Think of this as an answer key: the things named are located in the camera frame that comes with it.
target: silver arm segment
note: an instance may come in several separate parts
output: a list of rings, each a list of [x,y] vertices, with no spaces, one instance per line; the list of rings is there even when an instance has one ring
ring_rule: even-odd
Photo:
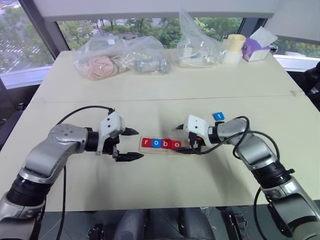
[[[211,147],[244,132],[247,122],[235,118],[218,126],[208,126],[205,120],[190,115],[183,129],[201,137],[205,145]],[[236,146],[241,137],[234,137],[227,144]],[[281,232],[295,240],[320,240],[320,210],[290,175],[294,171],[286,170],[265,141],[252,133],[247,133],[236,153],[261,185],[272,218]]]
[[[11,188],[0,200],[0,239],[29,239],[50,187],[68,157],[85,150],[87,137],[86,128],[60,124],[30,152],[18,174],[29,189]],[[26,196],[29,191],[33,196]]]

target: clear plastic bag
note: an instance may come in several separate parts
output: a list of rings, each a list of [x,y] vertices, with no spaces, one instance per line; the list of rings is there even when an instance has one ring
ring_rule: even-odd
[[[171,70],[164,46],[153,36],[125,41],[120,64],[138,73],[165,74]]]
[[[128,70],[120,63],[123,46],[117,36],[93,37],[73,52],[73,63],[90,80],[112,77]]]
[[[180,67],[208,68],[221,63],[223,48],[217,40],[205,35],[192,17],[179,12],[182,37],[177,44],[176,63]]]

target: tree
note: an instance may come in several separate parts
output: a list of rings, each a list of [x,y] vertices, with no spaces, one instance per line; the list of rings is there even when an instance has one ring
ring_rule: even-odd
[[[14,67],[12,66],[14,59],[9,55],[15,55],[15,59],[22,63],[24,69],[53,64],[53,57],[21,7],[5,9],[0,19],[0,35],[3,42],[8,41],[9,45],[20,50],[8,52],[6,44],[2,45],[1,72],[7,72]],[[13,70],[20,70],[21,66],[17,65]]]
[[[178,18],[162,18],[157,39],[166,49],[176,48],[181,38],[180,23]]]
[[[111,30],[113,32],[114,31],[114,24],[115,24],[114,19],[110,18],[110,19],[107,19],[107,20],[110,22]]]
[[[200,17],[195,22],[199,24],[206,35],[221,41],[223,36],[236,34],[241,25],[240,17]]]
[[[285,55],[286,51],[306,55],[307,57],[320,58],[320,46],[304,42],[287,41],[278,39],[274,43],[278,46],[276,54]]]
[[[130,26],[130,30],[134,33],[138,33],[139,37],[142,36],[154,36],[159,33],[159,29],[153,26],[151,18],[131,18],[125,23]]]
[[[101,20],[101,19],[100,20],[91,20],[90,23],[92,25],[95,24],[96,29],[98,29],[99,33],[101,35],[104,35],[104,30],[103,29],[104,29],[105,24],[104,24],[103,20]]]
[[[109,33],[113,33],[113,34],[119,34],[119,33],[127,33],[127,32],[131,32],[130,27],[128,26],[123,26],[123,25],[113,25],[113,29],[111,28],[110,25],[105,25],[103,27],[103,30]]]
[[[94,26],[87,20],[60,21],[59,27],[63,36],[72,50],[78,50],[93,36]]]

